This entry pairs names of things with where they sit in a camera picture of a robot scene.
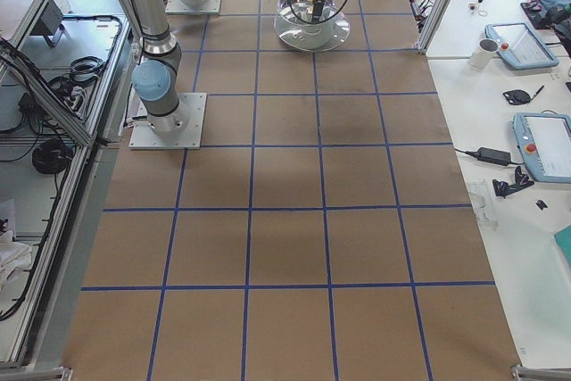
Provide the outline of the white mug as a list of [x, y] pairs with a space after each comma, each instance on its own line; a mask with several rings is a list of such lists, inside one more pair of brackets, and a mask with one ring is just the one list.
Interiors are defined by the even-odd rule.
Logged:
[[474, 70], [483, 70], [490, 60], [495, 56], [499, 49], [498, 42], [495, 39], [481, 39], [474, 52], [468, 59], [468, 65]]

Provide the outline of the far blue teach pendant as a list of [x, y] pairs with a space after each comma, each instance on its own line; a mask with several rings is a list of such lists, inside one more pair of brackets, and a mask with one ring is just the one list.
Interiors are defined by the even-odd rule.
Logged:
[[485, 35], [501, 46], [500, 58], [514, 70], [531, 70], [555, 67], [559, 59], [546, 46], [539, 35], [526, 22], [487, 24]]

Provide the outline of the blue teach pendant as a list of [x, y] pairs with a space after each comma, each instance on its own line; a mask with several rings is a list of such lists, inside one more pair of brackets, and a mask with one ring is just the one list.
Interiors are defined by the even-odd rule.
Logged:
[[570, 183], [570, 117], [518, 112], [513, 130], [523, 163], [540, 182]]
[[546, 46], [539, 35], [526, 22], [487, 24], [485, 35], [501, 46], [500, 58], [514, 70], [531, 70], [555, 67], [559, 59]]

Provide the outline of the black power brick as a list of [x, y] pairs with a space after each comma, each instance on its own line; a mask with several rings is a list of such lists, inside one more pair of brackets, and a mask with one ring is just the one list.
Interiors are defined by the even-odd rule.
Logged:
[[480, 162], [486, 162], [500, 166], [509, 166], [512, 163], [511, 154], [509, 152], [487, 147], [480, 147], [476, 151], [476, 158]]

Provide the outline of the black pen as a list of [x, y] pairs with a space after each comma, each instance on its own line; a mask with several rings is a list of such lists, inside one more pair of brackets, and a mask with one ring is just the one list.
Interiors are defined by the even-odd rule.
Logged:
[[544, 88], [545, 88], [545, 85], [541, 85], [541, 86], [537, 89], [537, 91], [533, 94], [532, 100], [535, 99], [535, 97], [538, 96], [538, 95], [543, 91]]

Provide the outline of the brown paper table cover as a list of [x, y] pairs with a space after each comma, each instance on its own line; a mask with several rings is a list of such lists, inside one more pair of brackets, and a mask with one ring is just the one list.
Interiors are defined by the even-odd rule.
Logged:
[[117, 161], [63, 363], [77, 380], [508, 380], [515, 346], [408, 0], [328, 53], [277, 0], [174, 17], [202, 147]]

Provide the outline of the near blue teach pendant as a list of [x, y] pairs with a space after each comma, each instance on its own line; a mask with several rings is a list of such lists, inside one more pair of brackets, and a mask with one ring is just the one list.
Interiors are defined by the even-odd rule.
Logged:
[[518, 112], [513, 130], [523, 163], [540, 182], [570, 183], [570, 117]]

